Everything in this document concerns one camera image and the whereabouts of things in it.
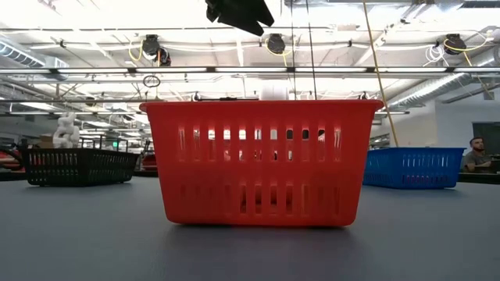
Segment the basket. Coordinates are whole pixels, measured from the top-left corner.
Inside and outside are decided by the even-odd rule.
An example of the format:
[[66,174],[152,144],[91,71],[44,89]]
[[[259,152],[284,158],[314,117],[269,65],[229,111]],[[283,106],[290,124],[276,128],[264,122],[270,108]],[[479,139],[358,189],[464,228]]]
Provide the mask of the basket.
[[88,187],[129,181],[138,155],[92,148],[23,150],[28,183],[38,186]]
[[351,224],[371,122],[381,107],[379,101],[142,104],[166,217],[186,224]]
[[368,151],[364,185],[400,189],[454,187],[465,148],[385,148]]

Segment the black plastic basket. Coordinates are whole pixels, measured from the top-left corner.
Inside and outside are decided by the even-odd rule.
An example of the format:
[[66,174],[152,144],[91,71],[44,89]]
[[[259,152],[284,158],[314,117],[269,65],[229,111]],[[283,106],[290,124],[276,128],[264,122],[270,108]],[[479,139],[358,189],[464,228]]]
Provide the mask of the black plastic basket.
[[41,148],[22,151],[28,183],[89,187],[129,181],[138,155],[92,148]]

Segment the gray table surface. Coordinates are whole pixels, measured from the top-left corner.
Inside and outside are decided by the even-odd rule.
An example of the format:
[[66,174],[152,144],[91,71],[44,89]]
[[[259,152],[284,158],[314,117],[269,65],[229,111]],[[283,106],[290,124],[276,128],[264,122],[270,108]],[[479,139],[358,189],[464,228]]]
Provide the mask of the gray table surface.
[[178,226],[156,178],[0,183],[0,280],[499,280],[500,186],[364,187],[344,229]]

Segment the man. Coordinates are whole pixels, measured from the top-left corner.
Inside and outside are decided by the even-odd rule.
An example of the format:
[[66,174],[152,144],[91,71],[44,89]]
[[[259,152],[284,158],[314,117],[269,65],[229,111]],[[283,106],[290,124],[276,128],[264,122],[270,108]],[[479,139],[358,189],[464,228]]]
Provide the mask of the man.
[[488,168],[491,166],[491,158],[484,153],[482,137],[475,137],[469,142],[472,151],[464,158],[467,172],[474,172],[476,168]]

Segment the blue plastic basket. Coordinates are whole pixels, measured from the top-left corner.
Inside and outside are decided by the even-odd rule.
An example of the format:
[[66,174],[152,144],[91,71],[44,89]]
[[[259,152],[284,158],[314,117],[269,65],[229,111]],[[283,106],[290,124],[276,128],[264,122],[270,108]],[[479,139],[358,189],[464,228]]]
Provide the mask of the blue plastic basket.
[[385,148],[368,151],[364,185],[400,189],[454,187],[465,148]]

